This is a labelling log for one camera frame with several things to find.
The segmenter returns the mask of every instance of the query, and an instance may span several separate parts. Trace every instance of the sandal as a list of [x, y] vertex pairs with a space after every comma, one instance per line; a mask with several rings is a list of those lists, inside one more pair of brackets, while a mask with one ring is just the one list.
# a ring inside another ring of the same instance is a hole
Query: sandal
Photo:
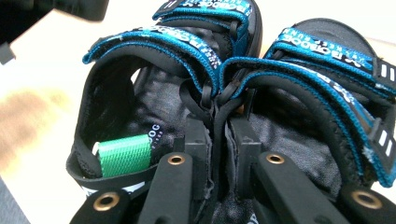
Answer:
[[[108, 188], [147, 191], [160, 158], [184, 137], [188, 117], [202, 121], [210, 140], [221, 62], [259, 56], [262, 21], [252, 0], [170, 1], [154, 19], [154, 26], [100, 38], [83, 57], [95, 65], [66, 170], [87, 196]], [[210, 155], [210, 143], [206, 150]], [[208, 175], [205, 200], [214, 194]]]
[[[241, 69], [249, 72], [239, 77]], [[333, 199], [348, 183], [369, 187], [378, 180], [384, 187], [392, 186], [393, 130], [329, 77], [293, 63], [235, 57], [223, 63], [219, 83], [222, 92], [233, 89], [222, 102], [234, 102], [223, 116], [228, 121], [215, 127], [226, 127], [228, 151], [223, 153], [241, 157], [230, 119], [242, 116], [262, 142], [262, 151], [290, 157]], [[234, 112], [238, 106], [239, 113]], [[228, 174], [244, 168], [236, 164], [233, 169]]]

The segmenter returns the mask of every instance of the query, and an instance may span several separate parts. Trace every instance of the teal velcro strap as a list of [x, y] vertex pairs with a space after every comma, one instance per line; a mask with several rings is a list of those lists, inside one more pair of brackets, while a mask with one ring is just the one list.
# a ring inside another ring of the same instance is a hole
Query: teal velcro strap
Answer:
[[[115, 49], [126, 46], [142, 46], [156, 49], [182, 64], [190, 73], [192, 80], [199, 92], [202, 92], [202, 82], [199, 80], [203, 74], [201, 70], [192, 67], [187, 60], [196, 60], [205, 69], [205, 74], [212, 82], [212, 96], [216, 95], [219, 88], [218, 76], [221, 59], [216, 52], [210, 48], [200, 37], [181, 29], [166, 26], [150, 26], [133, 29], [117, 35], [100, 38], [96, 41], [89, 52], [84, 55], [82, 61], [90, 63], [101, 59]], [[158, 54], [146, 55], [158, 57]]]
[[152, 19], [165, 21], [205, 21], [231, 30], [231, 21], [238, 21], [234, 56], [245, 53], [249, 17], [253, 6], [246, 0], [171, 0], [163, 4]]
[[365, 147], [363, 153], [375, 167], [379, 183], [390, 188], [396, 178], [396, 141], [392, 132], [381, 125], [381, 119], [375, 120], [368, 137], [370, 147]]
[[282, 50], [293, 55], [288, 62], [314, 63], [344, 74], [360, 83], [368, 91], [381, 97], [396, 96], [395, 67], [377, 57], [370, 57], [355, 49], [306, 34], [296, 28], [286, 28], [268, 49], [266, 59]]
[[151, 147], [146, 134], [101, 142], [97, 147], [103, 177], [149, 168]]

